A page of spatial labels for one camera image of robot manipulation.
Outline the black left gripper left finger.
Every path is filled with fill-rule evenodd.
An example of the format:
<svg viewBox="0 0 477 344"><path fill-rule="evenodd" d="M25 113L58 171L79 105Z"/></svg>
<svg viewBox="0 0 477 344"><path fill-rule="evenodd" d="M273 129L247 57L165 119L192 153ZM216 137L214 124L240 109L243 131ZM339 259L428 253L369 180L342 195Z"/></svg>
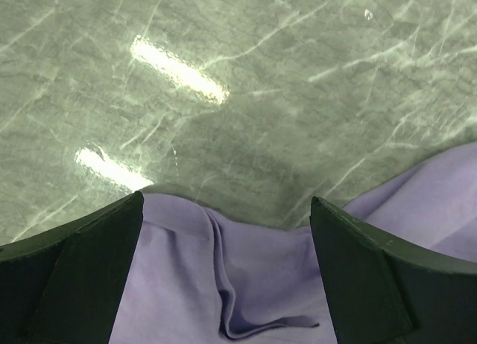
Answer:
<svg viewBox="0 0 477 344"><path fill-rule="evenodd" d="M1 246L2 343L108 343L143 221L136 191Z"/></svg>

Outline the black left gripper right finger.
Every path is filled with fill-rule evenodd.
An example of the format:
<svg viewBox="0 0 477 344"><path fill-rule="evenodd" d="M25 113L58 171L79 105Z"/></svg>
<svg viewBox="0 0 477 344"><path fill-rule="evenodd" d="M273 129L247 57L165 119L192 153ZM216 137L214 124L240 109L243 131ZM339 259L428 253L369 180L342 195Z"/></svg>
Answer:
<svg viewBox="0 0 477 344"><path fill-rule="evenodd" d="M405 241L321 197L310 226L336 340L475 343L476 263Z"/></svg>

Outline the purple t shirt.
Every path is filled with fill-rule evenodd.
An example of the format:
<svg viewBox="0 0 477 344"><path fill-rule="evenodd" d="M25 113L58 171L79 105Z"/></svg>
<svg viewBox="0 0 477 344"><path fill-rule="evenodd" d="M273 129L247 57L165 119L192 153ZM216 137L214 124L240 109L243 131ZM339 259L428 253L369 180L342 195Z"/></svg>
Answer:
<svg viewBox="0 0 477 344"><path fill-rule="evenodd" d="M407 241L474 261L476 145L421 162L345 209ZM309 227L238 223L181 197L144 195L110 342L335 341Z"/></svg>

